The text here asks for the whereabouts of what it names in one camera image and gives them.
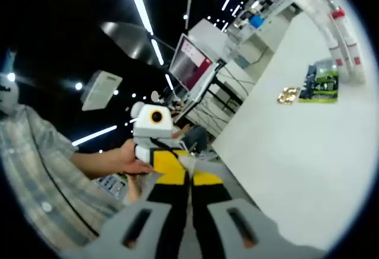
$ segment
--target plaid shirt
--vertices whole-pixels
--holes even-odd
[[[82,246],[95,235],[54,186],[37,150],[62,193],[98,233],[104,221],[121,209],[70,162],[77,150],[71,141],[31,107],[19,105],[13,116],[0,120],[0,144],[7,179],[25,217],[54,249]]]

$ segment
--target robot eye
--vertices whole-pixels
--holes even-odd
[[[162,113],[160,111],[153,112],[152,120],[155,123],[159,123],[162,120]]]

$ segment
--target monitor screen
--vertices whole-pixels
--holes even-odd
[[[183,86],[191,90],[212,63],[212,60],[187,36],[182,35],[170,66],[170,72]]]

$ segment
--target blue object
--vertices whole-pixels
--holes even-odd
[[[265,20],[261,18],[259,15],[254,15],[250,19],[250,24],[253,25],[254,28],[258,29],[264,22]]]

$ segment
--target desk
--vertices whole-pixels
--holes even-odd
[[[345,0],[367,84],[341,84],[335,104],[277,103],[308,65],[330,56],[310,18],[296,16],[260,80],[213,143],[229,170],[295,244],[328,250],[354,220],[377,169],[379,101],[368,39]]]

